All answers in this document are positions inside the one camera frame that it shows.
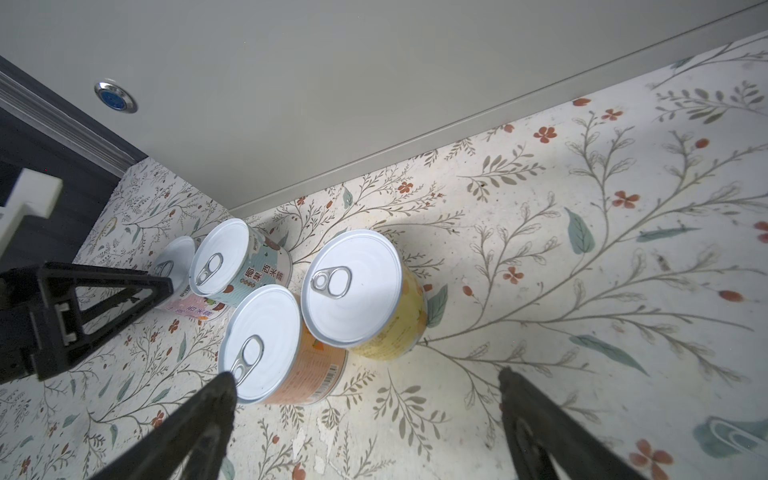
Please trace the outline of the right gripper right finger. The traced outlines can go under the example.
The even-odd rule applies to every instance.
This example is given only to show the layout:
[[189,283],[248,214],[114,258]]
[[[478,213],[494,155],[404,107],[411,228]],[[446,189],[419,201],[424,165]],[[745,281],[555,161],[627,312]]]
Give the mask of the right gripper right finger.
[[640,479],[523,375],[499,371],[502,423],[520,479]]

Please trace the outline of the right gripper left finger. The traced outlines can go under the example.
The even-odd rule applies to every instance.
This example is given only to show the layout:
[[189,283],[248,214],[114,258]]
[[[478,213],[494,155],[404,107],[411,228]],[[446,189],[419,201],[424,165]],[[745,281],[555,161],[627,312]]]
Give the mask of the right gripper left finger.
[[218,374],[96,479],[216,479],[234,430],[237,391],[230,372]]

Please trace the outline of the salmon label can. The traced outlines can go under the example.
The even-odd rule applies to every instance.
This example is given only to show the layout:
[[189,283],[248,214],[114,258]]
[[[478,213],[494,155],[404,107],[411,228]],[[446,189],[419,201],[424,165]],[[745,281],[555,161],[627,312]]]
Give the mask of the salmon label can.
[[340,382],[348,352],[310,333],[297,296],[280,285],[249,294],[220,345],[218,367],[235,378],[241,404],[311,405]]

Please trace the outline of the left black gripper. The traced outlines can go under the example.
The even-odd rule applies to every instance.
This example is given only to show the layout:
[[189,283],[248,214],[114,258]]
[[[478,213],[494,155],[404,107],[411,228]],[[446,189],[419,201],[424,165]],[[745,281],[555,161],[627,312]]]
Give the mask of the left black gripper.
[[49,262],[39,291],[16,294],[1,282],[1,383],[55,377],[163,303],[174,292],[146,271]]

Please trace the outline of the pink label can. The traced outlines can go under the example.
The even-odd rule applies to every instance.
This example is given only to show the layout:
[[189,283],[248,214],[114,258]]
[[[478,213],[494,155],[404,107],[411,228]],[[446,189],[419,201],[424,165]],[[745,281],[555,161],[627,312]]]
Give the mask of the pink label can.
[[195,241],[182,236],[170,242],[150,266],[152,276],[168,277],[173,284],[172,294],[156,309],[198,321],[216,319],[228,306],[192,291],[189,274],[195,253]]

